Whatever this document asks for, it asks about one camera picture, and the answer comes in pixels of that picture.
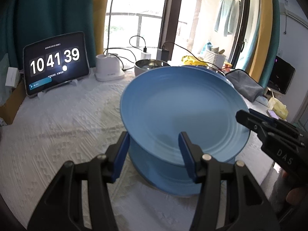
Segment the person right hand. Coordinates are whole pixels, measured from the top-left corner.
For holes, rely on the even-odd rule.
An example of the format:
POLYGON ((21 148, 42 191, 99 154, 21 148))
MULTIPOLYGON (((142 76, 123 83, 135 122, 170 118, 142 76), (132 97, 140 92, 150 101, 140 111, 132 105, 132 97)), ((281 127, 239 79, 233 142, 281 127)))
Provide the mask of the person right hand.
POLYGON ((286 196, 286 201, 293 205, 297 206, 300 205, 301 202, 305 199, 307 195, 307 189, 305 188, 295 188, 292 189, 286 196))

